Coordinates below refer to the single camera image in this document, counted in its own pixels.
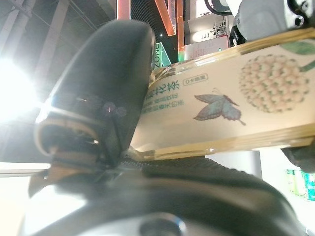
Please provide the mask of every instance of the white flower cluster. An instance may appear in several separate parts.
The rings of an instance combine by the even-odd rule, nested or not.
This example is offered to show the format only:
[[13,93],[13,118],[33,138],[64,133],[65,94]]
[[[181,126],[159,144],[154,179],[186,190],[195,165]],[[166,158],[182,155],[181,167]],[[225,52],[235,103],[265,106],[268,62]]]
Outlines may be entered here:
[[258,56],[242,68],[240,90],[259,110],[279,113],[292,110],[309,92],[309,80],[296,60],[286,56]]

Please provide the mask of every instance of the green sign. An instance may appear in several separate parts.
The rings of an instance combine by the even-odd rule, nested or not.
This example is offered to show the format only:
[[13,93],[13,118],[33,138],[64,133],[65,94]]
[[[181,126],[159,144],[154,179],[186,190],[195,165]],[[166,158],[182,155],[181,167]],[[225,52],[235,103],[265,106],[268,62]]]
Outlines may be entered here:
[[157,43],[154,52],[154,69],[161,68],[163,66],[168,66],[171,61],[163,47],[162,43]]

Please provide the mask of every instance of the butterfly illustration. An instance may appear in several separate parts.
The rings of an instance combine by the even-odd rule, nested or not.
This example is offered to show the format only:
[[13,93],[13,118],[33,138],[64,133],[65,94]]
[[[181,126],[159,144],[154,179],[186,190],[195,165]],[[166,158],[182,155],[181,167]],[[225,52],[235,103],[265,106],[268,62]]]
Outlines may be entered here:
[[233,107],[233,105],[238,106],[226,95],[215,95],[215,94],[205,94],[205,95],[195,95],[199,101],[209,103],[204,107],[194,119],[202,121],[207,119],[215,119],[223,116],[228,120],[239,120],[242,125],[246,125],[240,120],[241,111]]

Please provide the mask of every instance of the red beam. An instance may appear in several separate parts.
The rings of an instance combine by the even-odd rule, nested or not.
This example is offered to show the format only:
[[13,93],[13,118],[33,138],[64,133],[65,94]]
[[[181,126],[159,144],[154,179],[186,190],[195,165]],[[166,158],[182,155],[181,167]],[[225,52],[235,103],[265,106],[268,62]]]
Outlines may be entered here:
[[175,35],[171,18],[169,17],[167,6],[164,0],[155,0],[159,14],[162,18],[168,36]]

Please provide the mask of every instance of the orange pillar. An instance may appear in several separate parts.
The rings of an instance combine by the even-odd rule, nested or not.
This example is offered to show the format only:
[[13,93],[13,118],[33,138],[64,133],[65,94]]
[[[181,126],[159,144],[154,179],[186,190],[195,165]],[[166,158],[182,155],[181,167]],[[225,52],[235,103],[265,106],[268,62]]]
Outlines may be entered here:
[[117,0],[117,19],[130,20],[131,0]]
[[177,40],[178,40],[178,62],[184,61],[184,16],[183,0],[177,0]]

